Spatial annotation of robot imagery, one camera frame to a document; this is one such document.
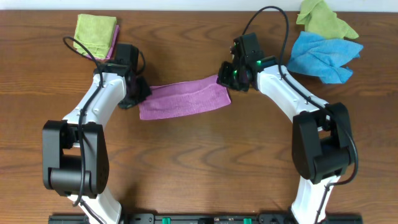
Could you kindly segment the purple microfiber cloth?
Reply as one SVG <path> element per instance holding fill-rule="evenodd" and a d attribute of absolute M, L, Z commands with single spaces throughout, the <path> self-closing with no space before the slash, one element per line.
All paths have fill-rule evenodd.
<path fill-rule="evenodd" d="M 168 119 L 217 110 L 231 104 L 217 76 L 189 82 L 151 86 L 152 94 L 139 104 L 141 120 Z"/>

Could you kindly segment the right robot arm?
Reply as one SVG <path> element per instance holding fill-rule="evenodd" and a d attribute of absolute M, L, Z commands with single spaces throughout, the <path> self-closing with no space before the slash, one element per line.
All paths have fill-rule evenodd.
<path fill-rule="evenodd" d="M 267 57 L 254 33 L 233 40 L 231 62 L 223 62 L 218 84 L 237 91 L 253 86 L 292 122 L 292 160 L 300 182 L 284 223 L 362 223 L 359 215 L 327 215 L 340 177 L 358 159 L 347 108 L 311 94 L 274 56 Z"/>

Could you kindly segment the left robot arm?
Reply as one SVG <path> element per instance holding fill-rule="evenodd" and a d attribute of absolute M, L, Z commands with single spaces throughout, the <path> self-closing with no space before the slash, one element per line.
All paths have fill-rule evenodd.
<path fill-rule="evenodd" d="M 96 63 L 93 83 L 79 104 L 60 121 L 44 124 L 44 186 L 83 210 L 81 215 L 51 215 L 49 223 L 129 223 L 107 186 L 104 129 L 116 107 L 127 110 L 150 96 L 144 69 L 138 67 L 143 58 L 137 47 L 118 44 L 113 59 Z"/>

